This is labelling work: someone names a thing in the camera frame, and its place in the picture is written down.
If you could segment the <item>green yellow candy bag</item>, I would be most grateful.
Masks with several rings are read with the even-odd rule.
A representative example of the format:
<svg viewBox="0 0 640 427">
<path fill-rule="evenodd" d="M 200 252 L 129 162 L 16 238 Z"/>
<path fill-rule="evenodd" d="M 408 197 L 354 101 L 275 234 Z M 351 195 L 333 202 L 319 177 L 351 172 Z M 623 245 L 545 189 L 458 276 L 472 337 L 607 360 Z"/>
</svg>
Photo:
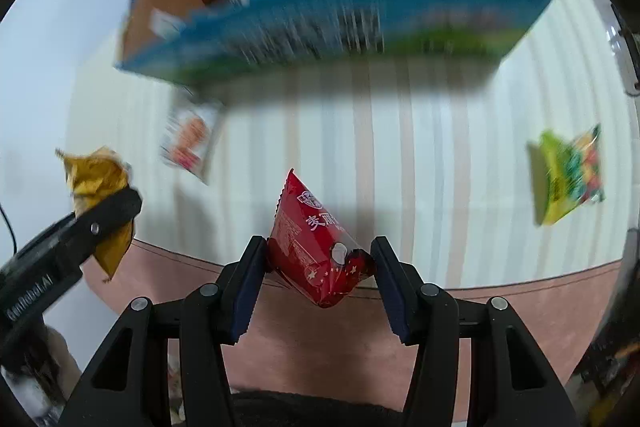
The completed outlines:
<svg viewBox="0 0 640 427">
<path fill-rule="evenodd" d="M 536 225 L 554 225 L 581 205 L 605 200 L 601 126 L 567 140 L 548 129 L 528 143 Z"/>
</svg>

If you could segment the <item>golden crinkled snack bag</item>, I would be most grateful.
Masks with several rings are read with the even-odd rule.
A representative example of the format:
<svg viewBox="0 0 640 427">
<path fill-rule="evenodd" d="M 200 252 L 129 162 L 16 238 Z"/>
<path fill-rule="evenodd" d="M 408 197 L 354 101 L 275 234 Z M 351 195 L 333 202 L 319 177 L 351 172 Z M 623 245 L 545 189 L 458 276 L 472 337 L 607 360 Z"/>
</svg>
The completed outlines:
<svg viewBox="0 0 640 427">
<path fill-rule="evenodd" d="M 63 161 L 76 216 L 129 185 L 126 162 L 106 146 L 84 156 L 67 154 L 62 150 L 56 150 L 55 155 Z M 133 239 L 134 222 L 130 221 L 96 247 L 93 257 L 105 274 L 104 283 L 114 277 Z"/>
</svg>

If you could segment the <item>small white red snack packet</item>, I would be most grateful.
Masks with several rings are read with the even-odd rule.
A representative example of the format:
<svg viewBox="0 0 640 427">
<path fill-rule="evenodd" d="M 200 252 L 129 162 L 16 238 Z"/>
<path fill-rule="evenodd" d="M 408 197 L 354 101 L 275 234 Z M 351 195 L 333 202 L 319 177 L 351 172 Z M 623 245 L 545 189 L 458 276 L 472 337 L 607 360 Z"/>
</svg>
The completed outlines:
<svg viewBox="0 0 640 427">
<path fill-rule="evenodd" d="M 204 181 L 223 108 L 217 100 L 202 100 L 190 92 L 179 92 L 171 101 L 160 140 L 160 158 Z"/>
</svg>

